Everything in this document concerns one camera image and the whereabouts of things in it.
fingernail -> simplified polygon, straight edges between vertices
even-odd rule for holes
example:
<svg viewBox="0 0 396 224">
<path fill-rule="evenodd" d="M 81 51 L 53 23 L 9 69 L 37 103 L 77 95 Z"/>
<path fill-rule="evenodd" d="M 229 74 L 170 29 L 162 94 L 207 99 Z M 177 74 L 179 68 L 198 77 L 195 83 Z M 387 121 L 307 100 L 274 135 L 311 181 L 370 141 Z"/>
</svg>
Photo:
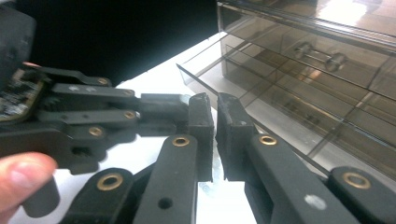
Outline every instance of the fingernail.
<svg viewBox="0 0 396 224">
<path fill-rule="evenodd" d="M 14 185 L 24 189 L 31 189 L 46 183 L 52 174 L 43 166 L 32 162 L 20 162 L 10 172 L 10 179 Z"/>
</svg>

dark background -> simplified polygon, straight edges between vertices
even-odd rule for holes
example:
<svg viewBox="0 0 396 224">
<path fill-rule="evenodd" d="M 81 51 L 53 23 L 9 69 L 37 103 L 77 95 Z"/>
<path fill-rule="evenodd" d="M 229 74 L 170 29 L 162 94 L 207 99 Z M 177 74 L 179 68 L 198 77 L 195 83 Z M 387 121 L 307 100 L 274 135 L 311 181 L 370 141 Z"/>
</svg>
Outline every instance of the dark background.
<svg viewBox="0 0 396 224">
<path fill-rule="evenodd" d="M 18 0 L 17 9 L 37 22 L 32 63 L 115 85 L 218 31 L 216 0 Z"/>
</svg>

human hand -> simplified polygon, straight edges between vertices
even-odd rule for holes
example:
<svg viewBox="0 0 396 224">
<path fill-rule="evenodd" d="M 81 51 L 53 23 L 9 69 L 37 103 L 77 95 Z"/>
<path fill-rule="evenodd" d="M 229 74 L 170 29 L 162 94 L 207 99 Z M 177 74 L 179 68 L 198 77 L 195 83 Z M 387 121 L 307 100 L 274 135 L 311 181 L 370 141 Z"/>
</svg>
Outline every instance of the human hand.
<svg viewBox="0 0 396 224">
<path fill-rule="evenodd" d="M 0 224 L 8 223 L 19 205 L 52 178 L 56 167 L 55 160 L 37 152 L 0 159 Z"/>
</svg>

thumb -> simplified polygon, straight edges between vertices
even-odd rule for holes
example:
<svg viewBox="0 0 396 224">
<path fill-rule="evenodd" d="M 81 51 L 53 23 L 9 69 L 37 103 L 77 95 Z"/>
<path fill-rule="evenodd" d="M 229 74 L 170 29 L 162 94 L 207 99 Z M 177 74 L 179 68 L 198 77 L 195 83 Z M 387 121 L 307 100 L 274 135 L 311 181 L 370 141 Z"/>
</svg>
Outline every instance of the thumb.
<svg viewBox="0 0 396 224">
<path fill-rule="evenodd" d="M 49 156 L 28 152 L 0 160 L 0 214 L 17 207 L 45 185 L 56 162 Z"/>
</svg>

white surface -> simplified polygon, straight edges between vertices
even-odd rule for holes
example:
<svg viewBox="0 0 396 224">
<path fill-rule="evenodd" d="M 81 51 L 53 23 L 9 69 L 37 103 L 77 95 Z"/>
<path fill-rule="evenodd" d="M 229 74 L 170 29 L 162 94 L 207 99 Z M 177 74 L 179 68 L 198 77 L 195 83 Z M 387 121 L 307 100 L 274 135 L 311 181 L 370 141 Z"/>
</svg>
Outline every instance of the white surface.
<svg viewBox="0 0 396 224">
<path fill-rule="evenodd" d="M 183 63 L 218 39 L 219 35 L 215 35 L 175 58 L 152 68 L 147 73 L 121 83 L 118 88 L 132 89 L 136 92 L 136 96 L 140 96 L 141 93 L 193 94 L 190 89 L 184 86 L 176 63 Z M 117 167 L 136 174 L 156 161 L 163 140 L 164 137 L 137 137 L 132 143 L 117 145 L 108 151 L 107 159 L 100 164 L 100 170 Z M 94 174 L 70 175 L 68 170 L 58 170 L 55 179 L 61 193 L 61 203 L 57 209 L 42 218 L 29 218 L 23 209 L 20 209 L 10 223 L 58 223 L 78 191 L 92 175 Z M 198 184 L 197 223 L 256 223 L 243 191 L 243 183 L 229 183 L 223 180 L 219 154 L 216 150 L 214 152 L 213 178 L 213 183 Z"/>
</svg>

